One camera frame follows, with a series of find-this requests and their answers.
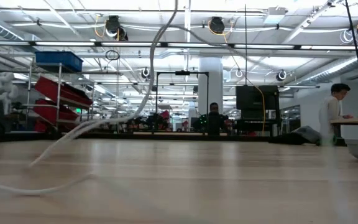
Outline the wooden desk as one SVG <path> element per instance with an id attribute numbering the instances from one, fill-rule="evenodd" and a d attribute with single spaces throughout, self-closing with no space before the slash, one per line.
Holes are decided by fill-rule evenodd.
<path id="1" fill-rule="evenodd" d="M 339 125 L 358 125 L 358 118 L 349 118 L 349 119 L 336 119 L 332 120 L 331 124 Z"/>

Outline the black grey work glove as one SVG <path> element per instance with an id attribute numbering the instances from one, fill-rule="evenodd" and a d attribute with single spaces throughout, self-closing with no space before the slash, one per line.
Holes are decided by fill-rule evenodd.
<path id="1" fill-rule="evenodd" d="M 316 146 L 336 145 L 337 136 L 335 134 L 324 137 L 318 131 L 310 126 L 302 126 L 293 130 L 292 132 L 281 134 L 279 136 L 271 137 L 268 140 L 271 144 L 287 144 L 287 145 L 302 145 L 314 144 Z"/>

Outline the blue plastic bin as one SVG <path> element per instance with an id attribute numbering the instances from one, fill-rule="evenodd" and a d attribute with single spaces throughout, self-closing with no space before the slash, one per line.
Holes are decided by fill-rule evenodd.
<path id="1" fill-rule="evenodd" d="M 69 51 L 38 51 L 35 64 L 49 72 L 59 72 L 60 65 L 62 73 L 82 72 L 83 68 L 83 60 Z"/>

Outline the person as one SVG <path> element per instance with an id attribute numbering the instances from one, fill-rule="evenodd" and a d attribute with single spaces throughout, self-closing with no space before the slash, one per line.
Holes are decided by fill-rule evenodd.
<path id="1" fill-rule="evenodd" d="M 213 102 L 209 106 L 210 112 L 208 113 L 208 128 L 209 136 L 219 136 L 221 130 L 228 132 L 226 121 L 228 116 L 219 113 L 219 105 Z"/>
<path id="2" fill-rule="evenodd" d="M 335 83 L 331 86 L 331 94 L 321 104 L 319 109 L 321 145 L 333 145 L 335 127 L 331 124 L 331 121 L 353 118 L 353 116 L 343 115 L 341 112 L 341 101 L 350 90 L 349 85 Z"/>

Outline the metal rack with red bins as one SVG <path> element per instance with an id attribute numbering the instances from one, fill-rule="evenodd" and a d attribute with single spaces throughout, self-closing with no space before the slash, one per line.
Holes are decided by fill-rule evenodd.
<path id="1" fill-rule="evenodd" d="M 57 72 L 57 80 L 41 76 L 34 85 L 35 91 L 45 97 L 28 106 L 37 115 L 34 130 L 49 134 L 69 131 L 78 126 L 82 111 L 89 111 L 93 101 L 84 91 L 63 82 L 63 74 L 68 69 L 62 63 L 46 63 L 45 66 Z"/>

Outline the black gantry frame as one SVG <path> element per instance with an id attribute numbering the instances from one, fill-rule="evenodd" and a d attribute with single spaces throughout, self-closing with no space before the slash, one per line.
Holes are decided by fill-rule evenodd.
<path id="1" fill-rule="evenodd" d="M 157 72 L 155 75 L 155 117 L 157 118 L 158 115 L 158 101 L 159 101 L 159 97 L 158 97 L 158 77 L 162 74 L 174 74 L 174 75 L 179 75 L 179 76 L 189 76 L 191 74 L 195 74 L 195 75 L 205 75 L 207 78 L 207 87 L 206 87 L 206 119 L 209 118 L 209 72 L 191 72 L 191 71 L 185 71 L 185 70 L 180 70 L 180 71 L 175 71 L 175 72 Z"/>

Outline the black cabinet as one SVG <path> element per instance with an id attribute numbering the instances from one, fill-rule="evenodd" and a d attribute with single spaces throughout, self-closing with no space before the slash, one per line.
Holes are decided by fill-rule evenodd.
<path id="1" fill-rule="evenodd" d="M 236 87 L 236 109 L 241 111 L 243 121 L 261 121 L 263 126 L 269 120 L 281 124 L 279 90 L 276 85 L 242 85 Z"/>

